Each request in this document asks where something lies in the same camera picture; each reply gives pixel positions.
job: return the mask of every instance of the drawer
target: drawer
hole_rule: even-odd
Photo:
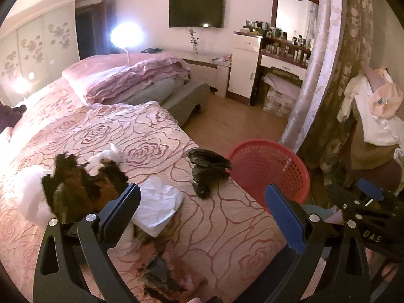
[[[248,51],[259,52],[261,39],[252,36],[235,35],[233,46],[235,49],[243,49]]]
[[[299,66],[289,64],[286,61],[275,59],[266,55],[262,55],[261,58],[261,66],[271,68],[279,68],[282,70],[285,70],[287,72],[291,72],[292,74],[295,74],[299,76],[301,80],[304,80],[306,78],[307,70],[304,68],[301,68]]]
[[[191,79],[203,81],[216,88],[217,68],[188,64],[191,69]]]

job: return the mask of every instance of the metal screw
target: metal screw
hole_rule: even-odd
[[[312,214],[309,216],[309,219],[311,222],[317,223],[320,222],[320,217],[316,214]]]
[[[93,222],[96,218],[97,218],[97,215],[94,214],[94,213],[91,213],[91,214],[86,216],[86,221],[87,222]]]
[[[349,226],[350,228],[355,228],[355,227],[356,227],[356,223],[353,222],[352,220],[349,220],[347,223],[348,223],[348,226]]]
[[[50,226],[55,226],[57,224],[57,218],[53,218],[52,220],[49,221]]]

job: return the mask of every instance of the baseboard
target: baseboard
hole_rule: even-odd
[[[250,99],[248,99],[248,98],[246,98],[246,97],[243,97],[243,96],[240,96],[239,94],[233,93],[233,92],[230,92],[230,91],[227,92],[226,98],[229,98],[229,99],[231,99],[231,100],[238,101],[238,102],[243,103],[243,104],[245,104],[245,105],[249,105],[249,104],[250,104]]]

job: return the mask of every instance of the folded pink blanket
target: folded pink blanket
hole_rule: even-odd
[[[139,52],[129,54],[129,64],[126,54],[88,57],[66,68],[62,76],[84,104],[92,105],[122,98],[127,92],[134,95],[168,77],[187,78],[190,73],[185,61],[170,54]]]

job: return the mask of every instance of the sliding wardrobe door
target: sliding wardrobe door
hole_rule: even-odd
[[[80,60],[75,32],[75,1],[38,12],[0,38],[0,100],[15,106],[60,78]],[[24,78],[28,90],[16,92]]]

